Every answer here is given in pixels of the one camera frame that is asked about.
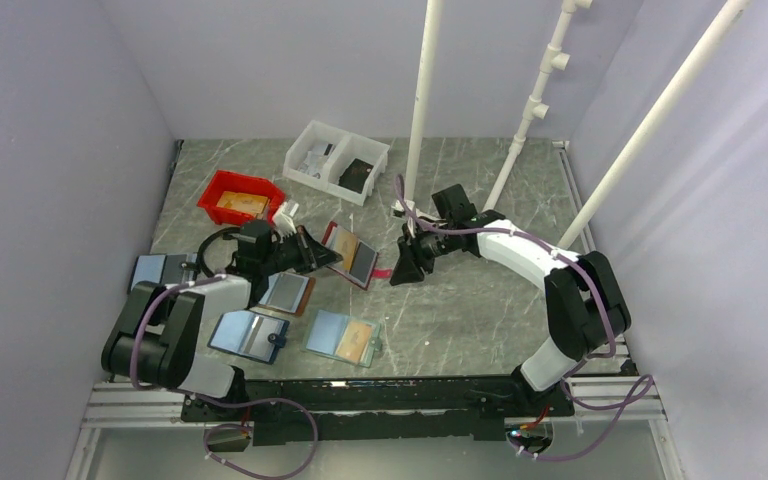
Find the red card holder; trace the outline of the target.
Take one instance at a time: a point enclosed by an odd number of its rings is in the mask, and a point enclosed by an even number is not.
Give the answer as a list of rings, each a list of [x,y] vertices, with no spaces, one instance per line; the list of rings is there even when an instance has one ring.
[[[389,279],[392,275],[391,268],[377,266],[377,250],[334,221],[328,224],[322,243],[341,256],[328,269],[362,290],[367,290],[372,280]]]

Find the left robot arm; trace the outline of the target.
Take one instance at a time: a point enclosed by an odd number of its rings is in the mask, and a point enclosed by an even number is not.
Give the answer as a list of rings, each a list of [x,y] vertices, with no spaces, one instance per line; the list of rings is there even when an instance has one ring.
[[[120,311],[101,352],[102,369],[129,378],[136,389],[164,388],[208,397],[224,420],[239,417],[248,394],[242,369],[197,351],[201,325],[224,314],[248,310],[268,289],[271,276],[292,270],[309,274],[341,261],[341,254],[298,226],[281,235],[266,220],[251,220],[209,236],[237,247],[222,273],[179,284],[137,283]]]

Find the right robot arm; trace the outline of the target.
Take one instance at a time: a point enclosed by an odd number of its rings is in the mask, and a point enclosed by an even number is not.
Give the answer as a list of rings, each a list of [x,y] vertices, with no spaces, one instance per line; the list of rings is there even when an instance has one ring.
[[[553,246],[495,210],[479,211],[460,184],[433,194],[436,221],[408,205],[401,179],[396,181],[396,193],[408,220],[397,241],[399,257],[391,285],[422,282],[433,272],[437,258],[463,251],[511,270],[543,293],[548,337],[512,374],[517,383],[511,388],[511,401],[517,411],[538,413],[549,402],[549,390],[598,349],[615,354],[616,339],[632,320],[604,254],[577,254]]]

